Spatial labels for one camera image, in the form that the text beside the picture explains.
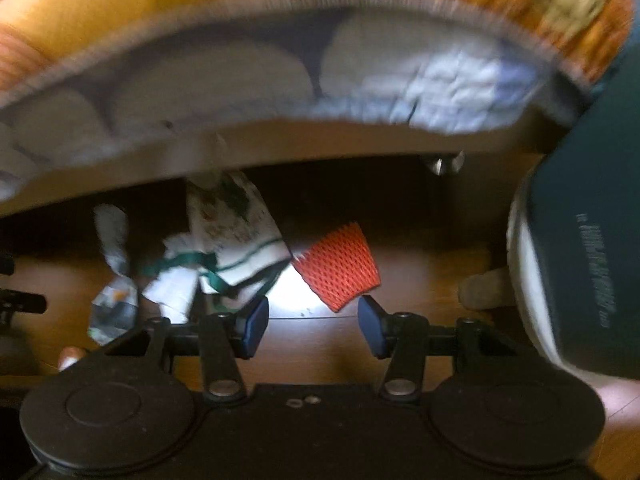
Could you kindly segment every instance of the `wooden floor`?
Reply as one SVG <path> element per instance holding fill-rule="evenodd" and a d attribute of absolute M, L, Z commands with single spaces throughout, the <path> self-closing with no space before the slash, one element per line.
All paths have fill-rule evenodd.
<path fill-rule="evenodd" d="M 293 251 L 336 226 L 360 223 L 380 268 L 373 296 L 388 310 L 425 314 L 452 324 L 469 316 L 457 301 L 466 276 L 504 264 L 504 231 L 516 184 L 535 156 L 475 155 L 454 178 L 426 173 L 417 157 L 337 160 L 248 171 Z M 161 254 L 161 239 L 184 231 L 184 189 L 166 182 L 73 200 L 0 221 L 5 246 L 18 254 L 8 287 L 45 294 L 42 316 L 17 316 L 41 373 L 52 373 L 68 345 L 94 348 L 86 329 L 91 300 L 111 279 L 100 256 L 92 207 L 116 203 L 131 223 L 134 268 Z M 294 276 L 272 298 L 272 319 L 257 356 L 242 362 L 248 384 L 377 383 L 384 362 L 372 358 L 357 328 L 354 308 L 335 316 L 314 303 Z M 524 340 L 516 311 L 471 314 Z M 198 389 L 194 358 L 181 358 L 176 375 Z M 450 374 L 447 358 L 430 358 L 425 385 Z M 640 476 L 640 383 L 599 385 L 607 427 L 591 463 L 609 480 Z"/>

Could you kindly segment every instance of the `green stripe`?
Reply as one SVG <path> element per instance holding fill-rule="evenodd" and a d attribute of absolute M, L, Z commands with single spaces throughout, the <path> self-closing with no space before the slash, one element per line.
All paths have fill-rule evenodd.
<path fill-rule="evenodd" d="M 252 256 L 254 256 L 256 253 L 259 253 L 265 247 L 268 247 L 268 246 L 273 245 L 273 244 L 277 244 L 277 243 L 279 243 L 281 241 L 282 241 L 282 238 L 272 238 L 271 240 L 267 240 L 266 242 L 263 242 L 260 245 L 258 245 L 253 251 L 245 254 L 245 256 L 242 257 L 240 260 L 236 261 L 236 263 L 230 264 L 230 265 L 224 266 L 224 267 L 219 267 L 218 269 L 215 269 L 215 271 L 216 272 L 224 272 L 225 270 L 235 269 L 236 267 L 239 267 L 242 264 L 247 263 L 247 261 L 249 261 L 249 259 Z"/>
<path fill-rule="evenodd" d="M 216 253 L 178 254 L 176 257 L 169 258 L 168 260 L 163 258 L 156 261 L 156 263 L 147 267 L 144 270 L 144 273 L 155 276 L 164 270 L 169 270 L 174 267 L 186 267 L 192 265 L 199 265 L 206 267 L 207 269 L 216 270 L 218 268 L 218 257 L 216 256 Z"/>
<path fill-rule="evenodd" d="M 274 264 L 271 264 L 269 267 L 265 268 L 268 272 L 268 276 L 264 278 L 264 283 L 260 286 L 260 288 L 256 291 L 256 293 L 252 296 L 250 300 L 248 300 L 242 307 L 237 310 L 231 310 L 222 304 L 221 294 L 215 294 L 212 298 L 212 304 L 214 307 L 214 311 L 216 312 L 237 312 L 238 310 L 242 310 L 245 306 L 251 303 L 258 296 L 266 296 L 267 293 L 273 288 L 273 285 L 276 284 L 278 278 L 282 274 L 282 271 L 289 265 L 291 259 L 286 258 L 285 260 L 280 260 Z"/>
<path fill-rule="evenodd" d="M 231 285 L 229 285 L 225 280 L 220 278 L 215 272 L 211 270 L 207 272 L 206 277 L 209 279 L 209 285 L 213 287 L 213 289 L 218 293 L 226 296 L 231 290 Z"/>

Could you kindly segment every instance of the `metal bolt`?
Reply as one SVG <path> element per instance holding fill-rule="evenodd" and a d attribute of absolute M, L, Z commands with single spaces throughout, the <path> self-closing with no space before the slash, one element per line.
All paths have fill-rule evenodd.
<path fill-rule="evenodd" d="M 409 379 L 392 379 L 385 383 L 386 392 L 395 397 L 411 395 L 415 389 L 415 383 Z"/>
<path fill-rule="evenodd" d="M 305 405 L 305 403 L 302 402 L 301 399 L 289 399 L 287 402 L 285 402 L 285 404 L 290 408 L 296 408 L 296 409 L 302 408 L 302 406 Z"/>
<path fill-rule="evenodd" d="M 308 395 L 305 397 L 305 402 L 307 404 L 320 404 L 322 399 L 316 395 Z"/>
<path fill-rule="evenodd" d="M 460 172 L 465 163 L 465 152 L 423 155 L 421 159 L 431 173 L 437 176 L 455 175 Z"/>
<path fill-rule="evenodd" d="M 213 381 L 209 385 L 209 393 L 216 397 L 231 397 L 240 391 L 240 384 L 231 379 Z"/>

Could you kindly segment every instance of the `blue gripper pad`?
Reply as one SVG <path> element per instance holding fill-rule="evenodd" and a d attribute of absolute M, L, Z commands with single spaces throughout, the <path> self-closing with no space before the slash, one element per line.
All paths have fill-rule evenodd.
<path fill-rule="evenodd" d="M 371 353 L 378 359 L 389 357 L 389 347 L 382 327 L 386 316 L 384 309 L 371 296 L 363 296 L 358 300 L 360 331 L 367 340 Z"/>
<path fill-rule="evenodd" d="M 269 323 L 269 300 L 262 298 L 246 320 L 242 347 L 248 358 L 255 355 Z"/>

